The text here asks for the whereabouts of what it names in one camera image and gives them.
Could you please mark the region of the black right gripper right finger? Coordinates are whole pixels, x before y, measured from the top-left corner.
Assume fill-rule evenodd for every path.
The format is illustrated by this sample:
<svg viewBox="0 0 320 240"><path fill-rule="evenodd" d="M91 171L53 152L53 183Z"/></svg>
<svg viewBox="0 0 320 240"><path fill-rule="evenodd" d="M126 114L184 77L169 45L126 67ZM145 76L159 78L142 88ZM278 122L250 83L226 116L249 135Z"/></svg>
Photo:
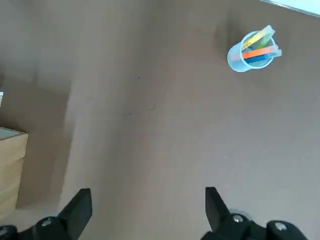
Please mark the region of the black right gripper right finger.
<svg viewBox="0 0 320 240"><path fill-rule="evenodd" d="M265 227L240 213L231 213L215 187L205 188L205 213L211 230L205 240L305 240L292 223L271 220Z"/></svg>

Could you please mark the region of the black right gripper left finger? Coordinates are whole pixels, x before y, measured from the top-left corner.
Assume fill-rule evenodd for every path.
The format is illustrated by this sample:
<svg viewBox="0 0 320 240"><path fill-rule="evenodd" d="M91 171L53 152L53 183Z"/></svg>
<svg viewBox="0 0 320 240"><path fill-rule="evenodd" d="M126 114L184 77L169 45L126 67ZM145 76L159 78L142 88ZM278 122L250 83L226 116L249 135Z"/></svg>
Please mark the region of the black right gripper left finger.
<svg viewBox="0 0 320 240"><path fill-rule="evenodd" d="M47 216L31 227L18 231L14 225L2 225L2 240L77 240L93 214L90 188L82 188L56 216Z"/></svg>

